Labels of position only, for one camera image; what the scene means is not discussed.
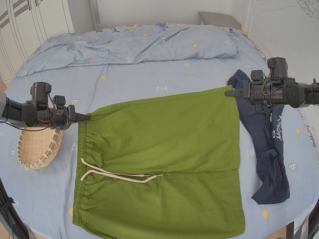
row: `dark blue clothing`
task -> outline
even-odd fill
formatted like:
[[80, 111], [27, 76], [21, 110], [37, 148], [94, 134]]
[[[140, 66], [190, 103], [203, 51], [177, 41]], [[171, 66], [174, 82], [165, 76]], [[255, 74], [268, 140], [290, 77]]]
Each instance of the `dark blue clothing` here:
[[[239, 89], [243, 81], [250, 78], [242, 71], [228, 81], [228, 85]], [[258, 204], [277, 204], [289, 198], [289, 183], [284, 165], [284, 142], [282, 139], [281, 113], [284, 105], [276, 105], [272, 110], [264, 105], [255, 105], [236, 98], [239, 118], [253, 138], [257, 174], [262, 181], [260, 189], [251, 197]]]

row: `white wardrobe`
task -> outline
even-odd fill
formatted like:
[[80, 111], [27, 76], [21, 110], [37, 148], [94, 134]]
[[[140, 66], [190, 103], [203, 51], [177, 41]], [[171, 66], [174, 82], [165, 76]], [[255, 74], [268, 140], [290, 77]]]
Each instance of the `white wardrobe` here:
[[0, 76], [11, 82], [48, 38], [93, 31], [89, 0], [0, 0]]

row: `nightstand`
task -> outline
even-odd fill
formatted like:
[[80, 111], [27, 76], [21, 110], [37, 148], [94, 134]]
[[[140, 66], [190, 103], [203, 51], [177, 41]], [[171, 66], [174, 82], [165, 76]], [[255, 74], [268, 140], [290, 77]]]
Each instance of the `nightstand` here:
[[241, 24], [230, 15], [199, 11], [202, 25], [228, 26], [241, 30]]

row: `white drawstring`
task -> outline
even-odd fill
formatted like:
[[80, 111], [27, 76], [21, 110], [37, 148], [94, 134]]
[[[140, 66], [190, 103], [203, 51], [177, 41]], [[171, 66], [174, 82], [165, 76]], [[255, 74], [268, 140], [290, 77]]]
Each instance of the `white drawstring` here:
[[88, 174], [90, 174], [90, 173], [97, 173], [97, 174], [105, 175], [105, 176], [108, 176], [108, 177], [112, 177], [112, 178], [116, 178], [116, 179], [120, 179], [120, 180], [124, 180], [124, 181], [137, 182], [137, 183], [146, 183], [146, 182], [148, 182], [148, 181], [150, 181], [150, 180], [152, 180], [152, 179], [154, 179], [154, 178], [156, 178], [156, 177], [158, 177], [158, 176], [162, 176], [162, 174], [160, 174], [160, 175], [153, 175], [153, 176], [147, 178], [147, 179], [144, 180], [144, 181], [139, 181], [139, 180], [134, 180], [134, 179], [130, 179], [130, 178], [121, 177], [121, 176], [118, 176], [118, 175], [131, 176], [131, 177], [135, 177], [135, 176], [136, 176], [136, 177], [144, 177], [144, 176], [150, 176], [150, 174], [144, 175], [144, 174], [112, 173], [112, 172], [105, 171], [105, 170], [103, 170], [103, 169], [101, 169], [101, 168], [99, 168], [99, 167], [95, 167], [95, 166], [93, 166], [93, 165], [90, 165], [90, 164], [86, 163], [83, 158], [81, 158], [81, 162], [82, 162], [84, 165], [87, 165], [87, 166], [89, 166], [89, 167], [91, 167], [91, 168], [94, 168], [94, 169], [97, 169], [97, 170], [100, 171], [100, 172], [98, 172], [98, 171], [95, 171], [95, 170], [88, 170], [88, 171], [81, 177], [81, 179], [80, 179], [81, 181], [83, 181], [84, 178], [85, 178]]

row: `carved floral ornament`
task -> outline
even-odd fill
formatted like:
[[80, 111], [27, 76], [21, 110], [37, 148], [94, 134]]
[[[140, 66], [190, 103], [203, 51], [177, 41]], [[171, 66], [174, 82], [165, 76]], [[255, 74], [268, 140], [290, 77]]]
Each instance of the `carved floral ornament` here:
[[315, 6], [315, 4], [313, 2], [311, 2], [310, 0], [308, 0], [308, 1], [298, 0], [298, 2], [301, 5], [301, 7], [305, 9], [306, 13], [310, 17], [315, 17], [315, 18], [319, 19], [319, 10], [317, 9], [317, 7]]

